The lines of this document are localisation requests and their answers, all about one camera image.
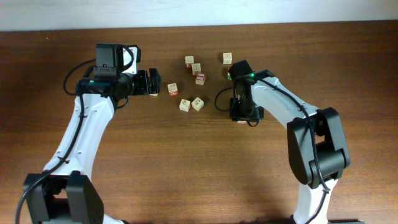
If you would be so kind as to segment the wooden picture block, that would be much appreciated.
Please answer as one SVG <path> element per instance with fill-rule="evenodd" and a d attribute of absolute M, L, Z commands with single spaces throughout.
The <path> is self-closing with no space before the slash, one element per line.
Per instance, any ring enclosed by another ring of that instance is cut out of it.
<path fill-rule="evenodd" d="M 200 111 L 204 106 L 204 101 L 202 99 L 200 99 L 199 97 L 196 97 L 193 101 L 192 101 L 192 107 L 193 109 Z"/>
<path fill-rule="evenodd" d="M 184 112 L 189 112 L 191 106 L 191 102 L 185 99 L 181 99 L 181 102 L 179 104 L 179 108 L 181 111 Z"/>

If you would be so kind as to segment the red letter I block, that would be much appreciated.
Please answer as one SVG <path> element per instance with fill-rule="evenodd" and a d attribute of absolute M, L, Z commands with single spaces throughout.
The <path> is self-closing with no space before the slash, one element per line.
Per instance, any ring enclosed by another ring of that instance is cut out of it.
<path fill-rule="evenodd" d="M 197 73 L 195 78 L 195 83 L 197 85 L 204 85 L 206 80 L 206 75 L 204 73 Z"/>

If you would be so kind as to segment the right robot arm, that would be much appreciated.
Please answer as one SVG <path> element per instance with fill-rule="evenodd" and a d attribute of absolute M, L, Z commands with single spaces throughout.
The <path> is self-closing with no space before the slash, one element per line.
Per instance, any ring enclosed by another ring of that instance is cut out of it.
<path fill-rule="evenodd" d="M 229 114 L 233 121 L 259 124 L 268 111 L 287 131 L 289 165 L 299 181 L 292 223 L 328 223 L 330 196 L 351 158 L 341 118 L 286 89 L 269 70 L 254 71 L 245 60 L 228 73 L 233 82 Z"/>

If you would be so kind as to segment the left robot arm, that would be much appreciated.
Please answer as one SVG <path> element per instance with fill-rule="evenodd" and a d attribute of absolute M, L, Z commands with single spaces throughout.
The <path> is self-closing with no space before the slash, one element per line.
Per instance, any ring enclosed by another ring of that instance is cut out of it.
<path fill-rule="evenodd" d="M 96 57 L 75 92 L 71 120 L 55 154 L 39 174 L 28 174 L 14 221 L 27 205 L 32 223 L 120 223 L 105 214 L 104 203 L 92 183 L 96 153 L 108 123 L 130 97 L 158 95 L 158 70 L 137 69 L 137 45 L 97 44 Z"/>

